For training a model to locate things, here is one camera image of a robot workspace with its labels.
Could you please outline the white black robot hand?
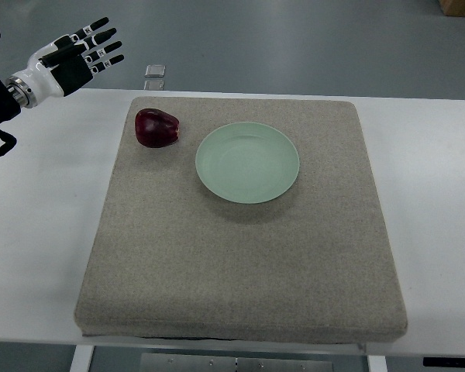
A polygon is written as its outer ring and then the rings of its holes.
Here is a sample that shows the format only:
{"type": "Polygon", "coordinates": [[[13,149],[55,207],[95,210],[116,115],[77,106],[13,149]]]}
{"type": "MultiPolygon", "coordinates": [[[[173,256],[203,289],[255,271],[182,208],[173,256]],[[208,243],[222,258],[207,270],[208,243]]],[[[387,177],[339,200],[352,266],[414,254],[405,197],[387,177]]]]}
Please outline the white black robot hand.
{"type": "Polygon", "coordinates": [[[66,97],[83,88],[93,77],[124,60],[113,52],[122,46],[110,43],[116,29],[101,18],[74,33],[65,34],[37,50],[26,68],[14,73],[5,86],[22,108],[33,108],[47,98],[66,97]]]}

